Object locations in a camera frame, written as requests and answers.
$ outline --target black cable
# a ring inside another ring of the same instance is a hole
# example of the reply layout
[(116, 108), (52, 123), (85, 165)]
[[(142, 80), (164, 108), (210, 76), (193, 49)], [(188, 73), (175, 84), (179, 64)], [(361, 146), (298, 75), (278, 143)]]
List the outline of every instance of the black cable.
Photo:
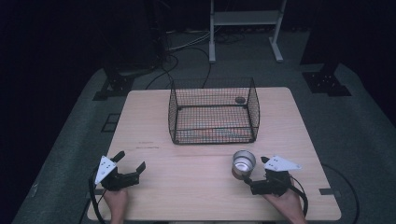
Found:
[(303, 193), (305, 193), (305, 190), (304, 190), (304, 188), (303, 188), (303, 185), (301, 185), (300, 182), (299, 182), (296, 178), (294, 178), (292, 175), (290, 176), (290, 178), (293, 179), (295, 182), (297, 182), (297, 184), (300, 186), (300, 188), (301, 188), (301, 190), (303, 191)]
[[(195, 49), (195, 50), (201, 51), (201, 52), (206, 56), (207, 61), (209, 62), (209, 55), (208, 55), (208, 54), (206, 53), (206, 51), (204, 51), (203, 49), (192, 48), (192, 47), (186, 47), (186, 48), (174, 50), (173, 52), (178, 52), (178, 51), (182, 51), (182, 50), (185, 50), (185, 49)], [(207, 80), (209, 79), (209, 75), (210, 75), (210, 72), (211, 72), (211, 70), (212, 70), (212, 64), (211, 64), (211, 63), (208, 63), (208, 64), (209, 64), (209, 68), (208, 68), (208, 71), (207, 71), (207, 74), (206, 74), (206, 77), (205, 77), (204, 84), (202, 85), (202, 89), (205, 87), (205, 84), (206, 84)]]
[(304, 216), (306, 217), (306, 214), (308, 213), (308, 198), (306, 197), (306, 194), (305, 194), (304, 192), (301, 192), (299, 189), (297, 189), (297, 188), (294, 187), (293, 185), (285, 184), (283, 181), (281, 181), (281, 180), (279, 180), (279, 179), (277, 179), (277, 178), (274, 178), (274, 177), (272, 177), (272, 176), (267, 176), (267, 178), (268, 178), (268, 177), (269, 177), (270, 179), (272, 179), (272, 180), (275, 180), (276, 182), (278, 182), (279, 184), (283, 185), (284, 187), (293, 190), (294, 192), (296, 192), (296, 193), (303, 199), (303, 202), (304, 202), (303, 213), (304, 213)]
[(102, 194), (102, 196), (100, 197), (98, 203), (100, 203), (100, 201), (102, 201), (103, 197), (105, 196), (106, 191), (107, 191), (107, 189), (105, 189), (105, 190), (103, 191), (103, 194)]
[(81, 224), (82, 219), (84, 218), (85, 213), (87, 212), (87, 208), (90, 205), (91, 199), (87, 199), (87, 202), (84, 205), (84, 209), (82, 210), (81, 216), (79, 217), (78, 224)]
[(90, 196), (91, 196), (93, 211), (95, 212), (96, 216), (98, 217), (98, 221), (102, 224), (106, 224), (105, 221), (103, 220), (102, 216), (100, 215), (98, 202), (96, 201), (95, 193), (94, 193), (95, 185), (93, 184), (93, 175), (98, 171), (98, 169), (99, 169), (99, 165), (95, 169), (93, 169), (91, 176), (88, 180), (88, 187), (90, 189)]
[(359, 202), (359, 198), (358, 198), (358, 194), (356, 193), (356, 190), (353, 188), (352, 184), (347, 180), (347, 178), (343, 174), (341, 174), (341, 172), (339, 172), (338, 170), (332, 168), (330, 165), (328, 165), (326, 163), (321, 163), (321, 165), (333, 170), (334, 172), (336, 172), (349, 185), (350, 189), (352, 190), (353, 196), (355, 197), (355, 203), (356, 203), (356, 214), (355, 214), (355, 218), (353, 219), (352, 223), (353, 224), (357, 223), (358, 219), (359, 219), (359, 215), (361, 214), (361, 206), (360, 206), (360, 202)]
[(165, 70), (165, 72), (159, 74), (159, 75), (156, 76), (154, 79), (152, 79), (152, 80), (150, 81), (150, 83), (147, 85), (147, 87), (145, 88), (145, 90), (148, 90), (148, 89), (149, 89), (149, 86), (150, 86), (157, 78), (159, 78), (159, 77), (161, 77), (161, 76), (163, 76), (163, 75), (168, 75), (170, 71), (172, 71), (173, 69), (175, 69), (175, 68), (177, 67), (177, 65), (178, 65), (178, 58), (175, 57), (174, 55), (169, 55), (169, 56), (171, 56), (171, 57), (173, 57), (174, 59), (176, 59), (175, 65), (174, 65), (171, 69)]
[[(178, 64), (178, 58), (177, 58), (175, 55), (169, 54), (169, 57), (174, 58), (174, 59), (177, 61), (177, 64)], [(177, 64), (174, 65), (170, 70), (166, 70), (166, 69), (163, 67), (163, 64), (161, 65), (161, 69), (168, 75), (169, 83), (171, 83), (171, 82), (173, 81), (173, 77), (169, 74), (169, 72), (172, 71), (174, 68), (176, 68)]]

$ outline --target wooden table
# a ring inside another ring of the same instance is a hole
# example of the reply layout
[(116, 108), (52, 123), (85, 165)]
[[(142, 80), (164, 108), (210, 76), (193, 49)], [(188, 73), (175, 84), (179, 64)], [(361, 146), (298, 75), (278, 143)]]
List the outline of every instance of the wooden table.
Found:
[[(261, 107), (258, 139), (251, 144), (178, 146), (168, 131), (170, 91), (131, 91), (108, 151), (124, 150), (119, 173), (134, 172), (145, 161), (140, 184), (129, 188), (127, 219), (170, 221), (265, 221), (284, 218), (263, 197), (232, 175), (232, 156), (240, 149), (257, 158), (251, 178), (263, 179), (261, 156), (279, 155), (303, 166), (290, 173), (303, 185), (308, 220), (341, 217), (333, 195), (321, 195), (329, 183), (299, 110), (287, 88), (257, 88)], [(105, 202), (99, 204), (110, 219)], [(92, 206), (88, 217), (97, 219)]]

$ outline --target white shelf leg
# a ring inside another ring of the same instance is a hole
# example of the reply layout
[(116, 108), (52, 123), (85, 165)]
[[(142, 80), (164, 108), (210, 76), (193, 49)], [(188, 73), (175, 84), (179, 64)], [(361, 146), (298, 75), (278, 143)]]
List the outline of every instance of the white shelf leg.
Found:
[(215, 51), (215, 7), (214, 0), (210, 1), (210, 40), (209, 40), (209, 62), (216, 62), (216, 51)]
[(282, 63), (283, 62), (283, 57), (282, 57), (282, 54), (280, 53), (280, 50), (279, 50), (279, 47), (277, 46), (276, 41), (277, 41), (277, 37), (279, 35), (280, 25), (282, 24), (283, 14), (285, 13), (286, 2), (287, 2), (287, 0), (283, 0), (282, 1), (282, 5), (281, 5), (280, 10), (279, 10), (279, 16), (278, 16), (277, 22), (276, 22), (274, 36), (269, 38), (271, 47), (272, 47), (274, 55), (276, 57), (276, 61), (278, 63)]

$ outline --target dark background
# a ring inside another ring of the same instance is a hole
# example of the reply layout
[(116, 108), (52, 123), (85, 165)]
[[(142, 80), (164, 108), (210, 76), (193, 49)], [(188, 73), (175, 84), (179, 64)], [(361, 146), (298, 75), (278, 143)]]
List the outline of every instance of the dark background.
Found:
[[(229, 3), (216, 1), (217, 10)], [(2, 222), (15, 216), (105, 56), (150, 67), (163, 54), (156, 42), (163, 31), (208, 29), (208, 0), (161, 1), (162, 26), (152, 1), (144, 2), (1, 0)], [(265, 9), (278, 7), (278, 1), (230, 1), (229, 6)], [(289, 0), (282, 29), (312, 29), (302, 63), (336, 58), (358, 74), (395, 124), (396, 16), (391, 6), (389, 0)]]

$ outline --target small object in basket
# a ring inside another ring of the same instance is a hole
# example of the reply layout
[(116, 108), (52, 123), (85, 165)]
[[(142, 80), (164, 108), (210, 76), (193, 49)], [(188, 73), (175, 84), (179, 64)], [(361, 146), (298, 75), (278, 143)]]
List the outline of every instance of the small object in basket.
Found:
[(235, 97), (235, 101), (236, 101), (237, 104), (242, 105), (242, 104), (244, 104), (247, 100), (246, 100), (245, 97), (243, 97), (243, 96), (238, 96), (238, 97)]

